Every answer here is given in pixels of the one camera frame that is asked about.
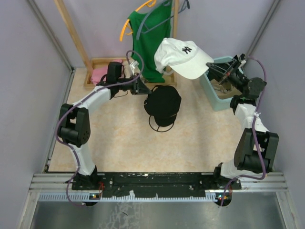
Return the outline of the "khaki cap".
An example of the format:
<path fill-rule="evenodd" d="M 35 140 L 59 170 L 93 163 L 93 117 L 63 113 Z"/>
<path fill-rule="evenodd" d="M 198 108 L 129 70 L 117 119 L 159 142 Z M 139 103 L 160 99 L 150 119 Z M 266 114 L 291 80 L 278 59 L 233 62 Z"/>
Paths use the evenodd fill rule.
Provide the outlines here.
<path fill-rule="evenodd" d="M 211 85 L 220 99 L 228 99 L 242 93 L 232 86 L 229 82 L 219 84 L 216 80 L 211 80 Z"/>

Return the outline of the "white cap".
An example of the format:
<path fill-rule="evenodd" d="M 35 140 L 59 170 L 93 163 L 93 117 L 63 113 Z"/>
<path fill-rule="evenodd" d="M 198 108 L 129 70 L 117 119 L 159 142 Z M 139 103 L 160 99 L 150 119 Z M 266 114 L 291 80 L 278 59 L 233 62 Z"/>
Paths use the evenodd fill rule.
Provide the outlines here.
<path fill-rule="evenodd" d="M 195 80 L 208 71 L 207 64 L 214 59 L 193 41 L 164 38 L 154 54 L 154 62 L 160 73 L 170 67 L 180 76 Z"/>

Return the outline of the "wooden clothes rack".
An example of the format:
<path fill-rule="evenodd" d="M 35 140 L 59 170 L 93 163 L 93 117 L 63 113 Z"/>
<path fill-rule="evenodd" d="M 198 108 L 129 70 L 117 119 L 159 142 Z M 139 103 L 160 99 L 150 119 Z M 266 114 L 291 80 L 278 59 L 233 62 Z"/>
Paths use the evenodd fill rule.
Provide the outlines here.
<path fill-rule="evenodd" d="M 111 61 L 114 61 L 116 59 L 121 59 L 123 61 L 126 61 L 126 57 L 113 57 L 113 58 L 92 58 L 91 60 L 89 59 L 85 48 L 81 42 L 81 39 L 75 29 L 75 26 L 73 24 L 73 21 L 69 15 L 69 12 L 63 2 L 63 0 L 54 0 L 57 9 L 62 17 L 62 20 L 64 21 L 66 28 L 70 34 L 70 37 L 72 38 L 75 47 L 87 69 L 87 74 L 86 77 L 84 78 L 84 88 L 86 90 L 89 89 L 93 89 L 93 83 L 91 82 L 91 77 L 92 77 L 92 73 L 95 71 L 96 69 L 102 68 L 104 66 L 106 66 L 106 64 L 109 64 Z M 178 0 L 175 0 L 175 7 L 174 7 L 174 18 L 173 18 L 173 35 L 174 37 L 176 37 L 177 35 L 177 26 L 178 26 Z M 123 34 L 124 31 L 126 29 L 128 20 L 126 21 L 126 23 L 123 26 L 122 32 L 120 34 L 120 39 L 123 38 Z M 149 88 L 152 88 L 153 86 L 156 86 L 157 84 L 161 84 L 161 85 L 170 85 L 170 86 L 177 86 L 177 79 L 176 79 L 176 75 L 174 73 L 166 76 L 163 75 L 163 77 L 165 78 L 165 83 L 146 83 L 146 85 Z"/>

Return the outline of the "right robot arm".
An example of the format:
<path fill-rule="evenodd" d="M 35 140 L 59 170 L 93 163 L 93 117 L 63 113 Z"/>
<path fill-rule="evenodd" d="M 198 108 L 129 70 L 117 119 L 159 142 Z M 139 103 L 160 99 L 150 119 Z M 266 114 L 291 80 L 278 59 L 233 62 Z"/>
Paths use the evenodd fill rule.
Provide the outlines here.
<path fill-rule="evenodd" d="M 229 107 L 239 120 L 242 135 L 231 161 L 220 163 L 213 172 L 213 184 L 219 188 L 239 178 L 265 179 L 271 172 L 277 151 L 279 136 L 270 132 L 263 124 L 259 106 L 262 100 L 266 77 L 248 78 L 242 70 L 249 58 L 241 55 L 217 58 L 207 64 L 210 79 L 218 83 L 229 83 L 240 92 L 234 95 Z"/>

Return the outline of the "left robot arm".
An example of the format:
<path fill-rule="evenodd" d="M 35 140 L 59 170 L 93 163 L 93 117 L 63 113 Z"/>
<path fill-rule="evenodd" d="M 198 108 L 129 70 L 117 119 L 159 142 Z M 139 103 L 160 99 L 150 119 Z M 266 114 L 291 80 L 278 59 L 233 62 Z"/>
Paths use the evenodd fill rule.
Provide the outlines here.
<path fill-rule="evenodd" d="M 61 106 L 56 139 L 70 148 L 77 166 L 71 180 L 81 188 L 94 189 L 99 184 L 97 167 L 92 161 L 88 145 L 91 135 L 90 115 L 119 91 L 129 91 L 132 95 L 151 93 L 140 79 L 142 73 L 135 71 L 138 65 L 137 61 L 128 64 L 131 74 L 126 78 L 123 64 L 110 62 L 107 73 L 88 95 L 73 104 Z"/>

